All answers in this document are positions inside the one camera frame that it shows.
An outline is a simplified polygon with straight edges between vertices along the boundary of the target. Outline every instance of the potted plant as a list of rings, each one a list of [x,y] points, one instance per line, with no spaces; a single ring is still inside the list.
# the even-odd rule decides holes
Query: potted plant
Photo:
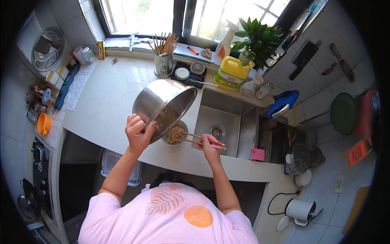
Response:
[[[271,55],[276,56],[275,50],[283,41],[281,38],[283,35],[282,28],[269,27],[267,24],[262,25],[257,19],[251,21],[250,17],[247,22],[241,18],[239,20],[244,30],[237,31],[234,35],[246,37],[246,39],[233,42],[235,45],[231,52],[243,49],[238,59],[244,66],[255,60],[261,69],[264,66],[269,68],[266,60],[271,58]]]

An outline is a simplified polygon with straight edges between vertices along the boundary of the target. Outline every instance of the wooden chopsticks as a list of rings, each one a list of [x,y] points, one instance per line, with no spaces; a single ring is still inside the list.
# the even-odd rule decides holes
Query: wooden chopsticks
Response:
[[[198,144],[198,145],[203,146],[203,143],[201,143],[200,141],[191,141],[191,140],[187,140],[187,139],[181,139],[181,140],[182,140],[182,141],[192,142],[192,143],[195,143],[195,144]],[[226,150],[226,148],[221,147],[221,146],[211,145],[211,147],[212,147],[212,148],[217,148],[217,149]]]
[[[158,43],[157,34],[155,34],[154,37],[152,36],[152,39],[153,39],[154,48],[152,46],[151,47],[154,54],[156,54],[157,56],[161,56],[163,54],[169,56],[176,49],[176,46],[178,44],[176,42],[179,38],[176,38],[175,33],[168,33],[168,36],[167,33],[164,33],[164,37],[163,37],[163,33],[161,32],[160,43]]]
[[[184,132],[184,134],[187,134],[187,135],[190,135],[190,136],[192,136],[192,137],[196,137],[196,138],[198,138],[198,139],[201,139],[200,136],[198,136],[198,135],[193,135],[193,134],[187,133],[187,132]],[[209,142],[210,142],[210,143],[214,143],[214,144],[216,144],[217,146],[222,146],[222,147],[225,146],[225,144],[220,143],[219,141],[214,141],[214,140],[210,140],[210,139],[209,139]]]

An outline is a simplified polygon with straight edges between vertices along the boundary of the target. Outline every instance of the gas stove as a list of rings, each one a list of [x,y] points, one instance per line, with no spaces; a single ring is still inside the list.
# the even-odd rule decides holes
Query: gas stove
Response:
[[[36,136],[31,152],[33,153],[33,185],[37,191],[38,199],[41,203],[42,209],[53,220],[53,201],[51,199],[49,185],[49,164],[51,162],[51,150],[44,144],[42,139]]]

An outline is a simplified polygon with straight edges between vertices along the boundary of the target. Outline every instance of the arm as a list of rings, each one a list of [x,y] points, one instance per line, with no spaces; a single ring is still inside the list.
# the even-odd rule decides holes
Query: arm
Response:
[[[212,135],[204,134],[202,135],[203,146],[196,145],[195,148],[203,148],[204,155],[211,166],[211,170],[213,171],[218,209],[223,214],[227,214],[233,210],[241,211],[237,195],[234,192],[233,187],[225,174],[225,171],[223,170],[220,150],[212,148],[208,138],[216,141],[215,137]]]
[[[145,127],[145,122],[141,117],[136,114],[129,115],[127,117],[127,125],[125,132],[129,140],[129,146],[120,160],[115,164],[107,178],[104,180],[99,194],[106,192],[110,193],[122,202],[123,194],[127,187],[131,171],[134,164],[141,153],[149,145],[152,134],[155,130],[156,122],[150,124],[145,134],[141,133],[141,130]]]

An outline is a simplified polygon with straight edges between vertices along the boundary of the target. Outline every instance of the orange circle print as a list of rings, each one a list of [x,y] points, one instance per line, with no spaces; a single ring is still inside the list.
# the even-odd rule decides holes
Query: orange circle print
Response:
[[[205,228],[213,223],[213,215],[204,206],[191,206],[184,212],[184,218],[193,226]]]

